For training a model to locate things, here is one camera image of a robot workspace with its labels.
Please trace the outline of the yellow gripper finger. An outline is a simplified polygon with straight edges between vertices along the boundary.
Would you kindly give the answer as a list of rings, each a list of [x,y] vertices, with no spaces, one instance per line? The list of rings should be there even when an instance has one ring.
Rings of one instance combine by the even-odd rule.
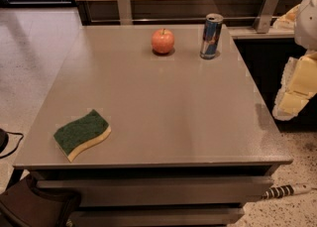
[[[285,65],[281,78],[281,87],[277,91],[274,100],[272,116],[279,121],[289,121],[296,117],[310,100],[304,96],[287,91],[287,85],[294,72],[297,61],[298,59],[291,57]]]

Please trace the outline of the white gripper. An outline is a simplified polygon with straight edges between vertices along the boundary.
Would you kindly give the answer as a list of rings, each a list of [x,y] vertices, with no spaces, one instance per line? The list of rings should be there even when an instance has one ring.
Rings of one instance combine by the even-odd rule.
[[[272,26],[275,29],[293,30],[298,9],[299,5],[294,6],[278,17]],[[306,54],[297,61],[287,91],[307,99],[317,93],[317,53]]]

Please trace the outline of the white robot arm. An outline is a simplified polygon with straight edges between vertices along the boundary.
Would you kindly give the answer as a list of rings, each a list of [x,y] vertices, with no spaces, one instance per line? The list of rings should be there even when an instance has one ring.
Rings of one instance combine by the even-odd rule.
[[[288,59],[274,100],[272,116],[289,121],[317,94],[317,0],[302,0],[273,26],[293,26],[294,41],[306,49],[304,56]]]

